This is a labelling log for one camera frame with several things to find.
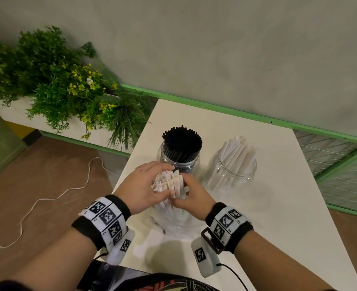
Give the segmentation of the black chest device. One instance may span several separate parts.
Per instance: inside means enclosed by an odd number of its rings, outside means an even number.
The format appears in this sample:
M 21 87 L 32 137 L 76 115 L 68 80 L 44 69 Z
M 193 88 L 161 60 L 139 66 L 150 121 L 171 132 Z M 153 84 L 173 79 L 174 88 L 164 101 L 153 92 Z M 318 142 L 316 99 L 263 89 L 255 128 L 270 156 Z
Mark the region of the black chest device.
M 90 266 L 92 269 L 86 272 L 90 275 L 87 280 L 87 291 L 114 291 L 127 279 L 149 274 L 119 265 L 110 265 L 100 260 L 92 261 Z

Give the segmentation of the bundle of black straws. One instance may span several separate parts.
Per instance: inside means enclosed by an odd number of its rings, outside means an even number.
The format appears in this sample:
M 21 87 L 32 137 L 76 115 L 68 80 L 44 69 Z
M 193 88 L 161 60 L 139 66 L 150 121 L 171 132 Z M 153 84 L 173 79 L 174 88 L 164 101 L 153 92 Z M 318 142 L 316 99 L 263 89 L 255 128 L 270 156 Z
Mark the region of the bundle of black straws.
M 188 161 L 202 148 L 202 138 L 198 132 L 184 126 L 172 127 L 162 134 L 162 139 L 170 152 L 183 153 L 182 160 Z

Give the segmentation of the person's left forearm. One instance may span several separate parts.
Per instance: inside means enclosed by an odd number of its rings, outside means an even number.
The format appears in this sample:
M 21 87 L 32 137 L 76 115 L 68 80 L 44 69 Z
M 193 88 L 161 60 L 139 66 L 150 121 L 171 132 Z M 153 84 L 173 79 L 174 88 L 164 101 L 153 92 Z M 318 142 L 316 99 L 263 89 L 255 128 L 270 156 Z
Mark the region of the person's left forearm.
M 91 239 L 71 228 L 10 279 L 33 291 L 75 291 L 97 251 Z

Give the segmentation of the green leafy bush plant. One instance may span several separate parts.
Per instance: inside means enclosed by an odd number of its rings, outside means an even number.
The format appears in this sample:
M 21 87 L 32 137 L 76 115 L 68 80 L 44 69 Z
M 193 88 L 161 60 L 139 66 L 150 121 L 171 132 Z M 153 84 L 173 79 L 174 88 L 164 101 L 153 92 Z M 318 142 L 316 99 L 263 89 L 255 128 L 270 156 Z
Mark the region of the green leafy bush plant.
M 51 81 L 52 69 L 67 70 L 83 57 L 94 58 L 91 42 L 71 48 L 60 28 L 20 32 L 15 46 L 0 42 L 0 100 L 5 106 L 31 96 L 38 85 Z

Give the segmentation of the green grass plant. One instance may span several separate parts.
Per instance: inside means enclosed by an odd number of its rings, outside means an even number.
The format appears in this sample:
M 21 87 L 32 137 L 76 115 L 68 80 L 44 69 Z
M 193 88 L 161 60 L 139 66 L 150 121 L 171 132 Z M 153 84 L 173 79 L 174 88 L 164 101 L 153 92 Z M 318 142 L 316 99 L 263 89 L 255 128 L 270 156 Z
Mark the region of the green grass plant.
M 141 91 L 129 91 L 113 84 L 101 101 L 103 126 L 112 132 L 111 148 L 134 148 L 154 106 L 153 99 Z

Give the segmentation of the bundle of cream paper straws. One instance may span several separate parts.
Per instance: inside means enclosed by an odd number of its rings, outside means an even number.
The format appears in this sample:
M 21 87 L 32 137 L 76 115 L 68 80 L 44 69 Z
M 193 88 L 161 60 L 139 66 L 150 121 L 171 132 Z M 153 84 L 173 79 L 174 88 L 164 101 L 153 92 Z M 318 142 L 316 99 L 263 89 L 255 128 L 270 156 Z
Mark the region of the bundle of cream paper straws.
M 163 171 L 158 174 L 151 185 L 151 190 L 154 193 L 171 190 L 170 198 L 172 199 L 185 199 L 187 193 L 187 187 L 184 185 L 184 180 L 179 170 Z M 154 209 L 168 218 L 178 216 L 180 213 L 179 209 L 173 209 L 168 199 L 154 205 Z

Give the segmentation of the person's patterned black shirt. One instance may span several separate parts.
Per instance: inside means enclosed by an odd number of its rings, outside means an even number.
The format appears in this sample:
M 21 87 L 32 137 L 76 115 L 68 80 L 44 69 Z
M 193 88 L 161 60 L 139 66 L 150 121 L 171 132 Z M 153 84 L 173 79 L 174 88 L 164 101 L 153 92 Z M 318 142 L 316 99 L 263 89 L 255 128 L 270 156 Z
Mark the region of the person's patterned black shirt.
M 155 273 L 123 281 L 114 291 L 220 291 L 204 282 L 180 275 Z

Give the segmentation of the person's left hand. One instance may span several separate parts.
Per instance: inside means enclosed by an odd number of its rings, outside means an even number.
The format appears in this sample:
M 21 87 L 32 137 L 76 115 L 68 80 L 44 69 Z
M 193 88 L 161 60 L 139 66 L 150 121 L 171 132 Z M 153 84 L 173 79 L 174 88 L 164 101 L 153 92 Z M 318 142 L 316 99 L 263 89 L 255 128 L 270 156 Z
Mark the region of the person's left hand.
M 114 195 L 127 205 L 131 215 L 137 215 L 158 204 L 151 203 L 151 185 L 158 174 L 173 169 L 174 166 L 164 162 L 144 163 L 122 181 Z

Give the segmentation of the clear plastic jar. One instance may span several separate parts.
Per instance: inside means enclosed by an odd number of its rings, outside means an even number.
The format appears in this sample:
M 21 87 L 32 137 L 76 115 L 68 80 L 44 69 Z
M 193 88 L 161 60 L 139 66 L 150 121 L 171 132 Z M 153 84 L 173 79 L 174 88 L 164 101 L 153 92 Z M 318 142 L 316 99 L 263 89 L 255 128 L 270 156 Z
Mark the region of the clear plastic jar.
M 249 184 L 255 176 L 257 150 L 253 146 L 234 148 L 233 156 L 226 152 L 226 146 L 220 148 L 209 162 L 204 182 L 211 190 L 238 190 Z
M 200 152 L 195 156 L 191 156 L 185 162 L 182 160 L 182 156 L 183 153 L 181 152 L 170 152 L 163 141 L 157 153 L 157 160 L 174 166 L 175 170 L 179 170 L 180 172 L 196 175 L 200 167 Z
M 152 222 L 159 226 L 165 235 L 180 239 L 192 239 L 200 232 L 202 221 L 187 211 L 173 207 L 168 200 L 151 209 Z

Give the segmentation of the bundle of white wrapped straws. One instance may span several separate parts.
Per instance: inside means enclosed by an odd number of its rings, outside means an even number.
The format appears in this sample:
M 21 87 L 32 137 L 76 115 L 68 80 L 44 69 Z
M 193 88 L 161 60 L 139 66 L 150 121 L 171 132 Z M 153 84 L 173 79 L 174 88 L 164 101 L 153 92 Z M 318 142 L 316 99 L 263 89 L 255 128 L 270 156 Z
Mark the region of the bundle of white wrapped straws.
M 232 183 L 252 178 L 257 170 L 256 154 L 257 149 L 243 136 L 226 141 L 216 154 L 216 179 Z

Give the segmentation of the white planter box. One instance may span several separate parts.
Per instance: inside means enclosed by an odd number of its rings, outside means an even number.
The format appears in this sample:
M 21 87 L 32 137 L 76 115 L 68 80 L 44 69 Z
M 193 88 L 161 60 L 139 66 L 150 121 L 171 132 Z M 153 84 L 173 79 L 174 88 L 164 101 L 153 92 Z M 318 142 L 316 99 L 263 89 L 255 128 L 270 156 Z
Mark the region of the white planter box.
M 72 117 L 69 120 L 68 129 L 57 133 L 54 129 L 47 125 L 45 117 L 38 115 L 33 118 L 28 118 L 26 112 L 30 107 L 31 100 L 29 98 L 22 98 L 14 101 L 8 107 L 2 106 L 0 101 L 0 116 L 6 121 L 37 129 L 43 136 L 51 137 L 57 140 L 67 141 L 77 145 L 126 157 L 129 157 L 133 151 L 130 146 L 126 149 L 124 144 L 118 144 L 114 147 L 109 146 L 108 141 L 110 140 L 112 133 L 104 129 L 91 131 L 89 139 L 85 140 L 82 138 L 86 131 L 85 125 L 77 117 Z

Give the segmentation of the yellow and black base strip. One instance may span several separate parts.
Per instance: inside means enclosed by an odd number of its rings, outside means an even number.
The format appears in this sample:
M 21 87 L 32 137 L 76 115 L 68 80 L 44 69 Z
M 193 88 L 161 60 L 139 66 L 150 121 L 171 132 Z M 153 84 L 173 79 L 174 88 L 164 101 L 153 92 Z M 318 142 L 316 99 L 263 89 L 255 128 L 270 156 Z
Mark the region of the yellow and black base strip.
M 38 129 L 26 127 L 9 121 L 5 122 L 28 147 L 32 146 L 42 137 L 42 133 Z

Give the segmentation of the yellow flowered green plant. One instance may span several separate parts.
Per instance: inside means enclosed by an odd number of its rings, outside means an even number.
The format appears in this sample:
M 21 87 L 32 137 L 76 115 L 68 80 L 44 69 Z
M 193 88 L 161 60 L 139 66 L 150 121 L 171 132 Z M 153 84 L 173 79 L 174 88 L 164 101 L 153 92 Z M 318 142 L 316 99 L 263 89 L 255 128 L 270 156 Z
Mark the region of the yellow flowered green plant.
M 49 82 L 38 84 L 31 98 L 28 118 L 43 116 L 57 133 L 69 129 L 70 120 L 78 118 L 84 123 L 82 138 L 86 140 L 91 130 L 112 129 L 119 107 L 119 100 L 112 96 L 118 89 L 117 82 L 104 79 L 91 64 L 50 69 Z

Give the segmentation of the green metal rail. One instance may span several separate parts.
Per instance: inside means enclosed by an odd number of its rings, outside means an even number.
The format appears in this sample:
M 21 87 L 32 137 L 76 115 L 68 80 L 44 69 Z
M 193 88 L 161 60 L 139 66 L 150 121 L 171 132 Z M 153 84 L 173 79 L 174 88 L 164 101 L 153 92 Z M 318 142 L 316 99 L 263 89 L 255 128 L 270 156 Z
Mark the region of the green metal rail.
M 261 115 L 253 114 L 250 112 L 240 111 L 237 109 L 232 109 L 232 108 L 223 107 L 223 106 L 219 106 L 219 105 L 215 105 L 215 104 L 211 104 L 211 103 L 206 103 L 206 102 L 201 102 L 201 101 L 197 101 L 197 100 L 193 100 L 193 99 L 179 97 L 179 96 L 171 95 L 171 94 L 167 94 L 167 93 L 152 91 L 152 90 L 148 90 L 148 89 L 141 88 L 141 87 L 130 86 L 130 85 L 123 84 L 123 83 L 121 83 L 121 86 L 130 92 L 142 92 L 143 94 L 145 94 L 147 96 L 155 97 L 155 98 L 162 99 L 162 100 L 167 100 L 167 101 L 171 101 L 171 102 L 175 102 L 175 103 L 189 105 L 192 107 L 207 109 L 207 110 L 214 111 L 214 112 L 220 112 L 223 114 L 246 118 L 249 120 L 263 122 L 263 123 L 275 125 L 278 127 L 289 128 L 292 130 L 308 132 L 308 133 L 312 133 L 315 135 L 327 136 L 327 137 L 335 138 L 338 140 L 345 140 L 345 141 L 357 143 L 357 137 L 352 136 L 352 135 L 346 135 L 343 133 L 327 131 L 327 130 L 324 130 L 321 128 L 315 128 L 315 127 L 310 127 L 307 125 L 297 124 L 297 123 L 284 121 L 284 120 L 280 120 L 280 119 L 276 119 L 276 118 L 261 116 Z

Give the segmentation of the black wristband with marker tags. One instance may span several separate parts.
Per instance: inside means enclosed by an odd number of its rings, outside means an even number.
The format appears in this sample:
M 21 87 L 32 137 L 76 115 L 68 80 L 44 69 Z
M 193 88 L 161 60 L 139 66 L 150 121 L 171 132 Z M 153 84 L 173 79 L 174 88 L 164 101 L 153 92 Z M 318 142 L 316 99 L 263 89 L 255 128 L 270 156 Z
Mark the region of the black wristband with marker tags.
M 254 230 L 253 225 L 239 210 L 217 202 L 207 215 L 205 222 L 208 228 L 205 233 L 210 239 L 202 235 L 211 248 L 220 254 L 223 251 L 234 254 L 240 240 L 248 232 Z
M 97 250 L 106 248 L 111 252 L 128 232 L 126 222 L 130 216 L 124 201 L 115 195 L 106 195 L 81 211 L 71 226 L 89 238 Z

